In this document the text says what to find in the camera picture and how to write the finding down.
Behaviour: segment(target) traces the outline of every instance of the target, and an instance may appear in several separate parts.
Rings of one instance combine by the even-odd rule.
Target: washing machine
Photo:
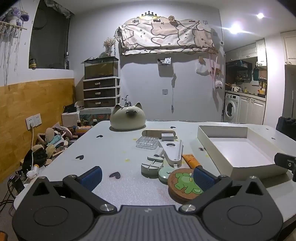
[[[236,123],[239,116],[239,96],[233,94],[225,95],[225,108],[223,122]]]

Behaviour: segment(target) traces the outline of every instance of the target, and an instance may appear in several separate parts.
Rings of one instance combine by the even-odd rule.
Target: purple plush toy
[[[7,22],[21,27],[22,24],[19,22],[19,20],[27,22],[29,21],[29,15],[22,14],[20,9],[18,9],[17,7],[9,10],[5,17],[1,19],[1,21],[3,22]]]

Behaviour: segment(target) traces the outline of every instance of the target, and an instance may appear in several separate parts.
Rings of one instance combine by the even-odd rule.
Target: glove
[[[42,167],[47,160],[46,150],[39,148],[37,151],[33,152],[33,165],[38,165]],[[22,173],[27,175],[27,172],[31,170],[32,166],[32,150],[29,150],[24,158],[24,163],[22,165]]]

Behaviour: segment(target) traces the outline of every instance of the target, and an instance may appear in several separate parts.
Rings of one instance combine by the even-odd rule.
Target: hanging blanket
[[[191,19],[170,22],[131,19],[117,31],[124,55],[138,53],[207,52],[214,51],[211,28]]]

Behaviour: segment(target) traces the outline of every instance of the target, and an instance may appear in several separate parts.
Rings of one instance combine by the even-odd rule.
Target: wall outlet
[[[35,126],[41,125],[42,121],[41,121],[41,115],[37,114],[34,116],[34,122],[35,122]]]
[[[30,116],[30,117],[28,117],[28,118],[26,119],[26,124],[27,124],[27,128],[28,128],[28,130],[31,129],[30,124],[31,124],[31,126],[34,127],[34,126],[35,126],[34,116]]]

